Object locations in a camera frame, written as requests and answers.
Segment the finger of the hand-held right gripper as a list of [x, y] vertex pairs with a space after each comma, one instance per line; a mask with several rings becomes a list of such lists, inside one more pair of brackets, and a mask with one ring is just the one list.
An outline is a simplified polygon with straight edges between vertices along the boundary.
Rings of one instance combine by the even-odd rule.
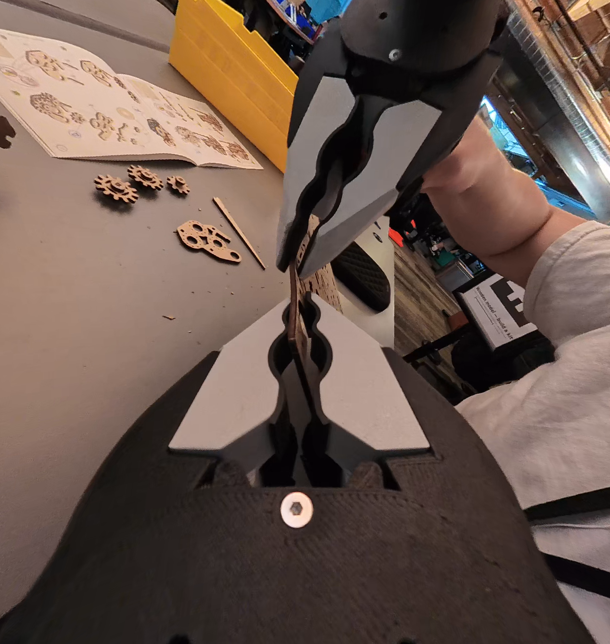
[[346, 123], [355, 102], [344, 78], [324, 76], [288, 148], [277, 229], [276, 266], [281, 272], [295, 260], [309, 217], [325, 195], [326, 171], [320, 170], [319, 158]]
[[439, 109], [422, 101], [381, 114], [367, 164], [343, 189], [333, 216], [318, 227], [301, 260], [301, 276], [330, 263], [395, 203], [398, 181], [440, 116]]

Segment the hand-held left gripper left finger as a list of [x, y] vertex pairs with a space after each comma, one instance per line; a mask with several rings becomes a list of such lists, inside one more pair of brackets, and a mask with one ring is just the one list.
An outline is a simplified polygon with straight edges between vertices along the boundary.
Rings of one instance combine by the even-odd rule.
[[171, 452], [217, 457], [243, 471], [274, 454], [269, 427], [284, 402], [269, 354], [285, 333], [289, 300], [224, 344], [168, 447]]

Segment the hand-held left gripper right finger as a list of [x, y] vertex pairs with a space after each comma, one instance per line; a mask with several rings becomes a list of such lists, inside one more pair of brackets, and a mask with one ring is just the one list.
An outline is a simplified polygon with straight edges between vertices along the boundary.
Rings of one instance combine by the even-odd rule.
[[384, 459], [430, 452], [430, 444], [384, 349], [317, 294], [305, 296], [311, 313], [310, 356], [324, 455]]

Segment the laser-cut wooden parts sheet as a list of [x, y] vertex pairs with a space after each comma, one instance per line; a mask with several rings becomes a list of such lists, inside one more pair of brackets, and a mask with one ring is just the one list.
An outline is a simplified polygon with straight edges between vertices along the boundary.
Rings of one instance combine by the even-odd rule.
[[306, 303], [306, 294], [317, 294], [327, 304], [331, 305], [338, 312], [342, 312], [341, 299], [333, 270], [328, 263], [318, 269], [308, 278], [301, 278], [297, 268], [309, 242], [313, 239], [314, 233], [320, 224], [315, 215], [310, 215], [308, 228], [303, 237], [297, 255], [288, 265], [288, 276], [290, 278], [290, 306], [286, 323], [286, 337], [290, 353], [295, 364], [304, 397], [308, 407], [313, 409], [314, 400], [311, 386], [308, 379], [309, 361], [309, 333], [311, 329], [311, 316], [309, 306]]

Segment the perforated wooden plate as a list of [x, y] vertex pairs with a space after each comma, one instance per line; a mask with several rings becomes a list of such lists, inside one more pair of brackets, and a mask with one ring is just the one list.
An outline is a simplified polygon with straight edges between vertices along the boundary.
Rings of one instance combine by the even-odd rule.
[[231, 238], [211, 224], [189, 220], [177, 227], [176, 234], [188, 249], [201, 251], [222, 262], [241, 262], [240, 253], [230, 247]]

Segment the person's right forearm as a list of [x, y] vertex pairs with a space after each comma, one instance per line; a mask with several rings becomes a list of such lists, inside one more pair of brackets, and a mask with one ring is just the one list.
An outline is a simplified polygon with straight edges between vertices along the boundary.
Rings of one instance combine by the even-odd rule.
[[462, 248], [522, 287], [542, 254], [586, 222], [550, 205], [535, 182], [509, 164], [479, 117], [425, 173], [422, 192]]

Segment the black sign stand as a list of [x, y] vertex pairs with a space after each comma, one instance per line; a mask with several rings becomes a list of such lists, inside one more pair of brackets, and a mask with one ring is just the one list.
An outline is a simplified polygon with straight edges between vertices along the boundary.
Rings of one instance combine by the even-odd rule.
[[445, 334], [435, 341], [423, 343], [421, 347], [403, 356], [403, 360], [408, 364], [412, 364], [424, 358], [429, 358], [434, 354], [438, 354], [441, 350], [448, 348], [458, 342], [464, 335], [469, 333], [470, 328], [470, 323], [467, 323], [466, 325], [456, 328], [455, 330], [449, 332], [448, 334]]

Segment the thin wooden stick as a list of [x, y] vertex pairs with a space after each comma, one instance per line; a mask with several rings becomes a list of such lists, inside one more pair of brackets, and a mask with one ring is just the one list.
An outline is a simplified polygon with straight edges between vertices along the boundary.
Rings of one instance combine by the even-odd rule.
[[232, 227], [232, 229], [235, 230], [237, 236], [240, 237], [241, 241], [245, 244], [247, 249], [250, 251], [250, 253], [255, 258], [255, 260], [259, 263], [259, 265], [261, 266], [262, 270], [266, 270], [266, 266], [265, 266], [264, 262], [261, 260], [260, 255], [255, 250], [254, 246], [251, 244], [249, 239], [246, 237], [245, 233], [239, 227], [239, 225], [235, 221], [234, 217], [230, 214], [229, 210], [226, 208], [226, 206], [224, 205], [222, 200], [219, 197], [213, 197], [212, 201], [215, 204], [215, 206], [220, 210], [221, 214], [227, 219], [227, 221], [229, 222], [229, 224]]

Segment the yellow plastic bin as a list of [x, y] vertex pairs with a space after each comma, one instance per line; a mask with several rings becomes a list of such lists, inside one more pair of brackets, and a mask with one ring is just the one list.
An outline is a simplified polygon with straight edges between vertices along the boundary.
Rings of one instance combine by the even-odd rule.
[[180, 1], [170, 64], [281, 172], [298, 76], [223, 1]]

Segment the black framed marker sign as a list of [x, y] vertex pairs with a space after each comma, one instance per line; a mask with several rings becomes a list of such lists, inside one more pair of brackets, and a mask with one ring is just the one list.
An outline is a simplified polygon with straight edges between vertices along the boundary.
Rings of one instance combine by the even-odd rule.
[[542, 337], [525, 316], [525, 289], [499, 274], [485, 270], [453, 295], [494, 354], [522, 351]]

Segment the illustrated instruction manual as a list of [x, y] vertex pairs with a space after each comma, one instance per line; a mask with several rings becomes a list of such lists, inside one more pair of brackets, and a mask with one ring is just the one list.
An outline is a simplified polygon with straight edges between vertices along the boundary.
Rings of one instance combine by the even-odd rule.
[[204, 102], [54, 39], [0, 29], [0, 102], [51, 157], [262, 169]]

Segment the silver ventilation duct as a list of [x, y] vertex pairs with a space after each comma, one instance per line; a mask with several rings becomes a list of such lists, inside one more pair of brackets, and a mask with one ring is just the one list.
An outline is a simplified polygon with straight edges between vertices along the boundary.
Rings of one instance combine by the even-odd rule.
[[546, 143], [599, 220], [610, 221], [610, 116], [551, 27], [547, 1], [507, 1], [508, 28], [548, 89], [564, 125], [549, 125]]

